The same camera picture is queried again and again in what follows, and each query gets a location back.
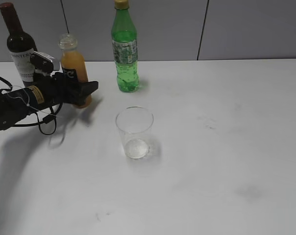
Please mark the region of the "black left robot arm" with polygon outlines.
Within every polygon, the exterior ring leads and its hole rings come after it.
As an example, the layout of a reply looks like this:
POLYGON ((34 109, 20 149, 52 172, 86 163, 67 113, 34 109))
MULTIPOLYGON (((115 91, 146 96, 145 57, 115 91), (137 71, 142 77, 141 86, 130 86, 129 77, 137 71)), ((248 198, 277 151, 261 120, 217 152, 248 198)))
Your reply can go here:
POLYGON ((97 81, 79 83, 66 78, 61 72, 52 76, 39 75, 40 79, 33 85, 12 90, 10 82, 0 77, 8 88, 0 89, 0 131, 11 127, 29 127, 56 122, 58 112, 64 103, 81 106, 87 97, 99 88, 97 81), (30 124, 18 124, 31 114, 45 109, 50 112, 40 121, 30 124))

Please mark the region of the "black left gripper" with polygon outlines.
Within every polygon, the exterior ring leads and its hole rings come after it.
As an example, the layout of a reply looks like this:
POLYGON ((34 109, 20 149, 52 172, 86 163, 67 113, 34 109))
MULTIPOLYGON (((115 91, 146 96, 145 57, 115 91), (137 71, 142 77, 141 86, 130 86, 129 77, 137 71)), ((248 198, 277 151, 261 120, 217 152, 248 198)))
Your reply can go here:
POLYGON ((39 107, 47 108, 61 103, 88 106, 92 102, 91 94, 98 88, 97 81, 79 83, 62 72, 54 75, 39 73, 39 91, 44 99, 39 107))

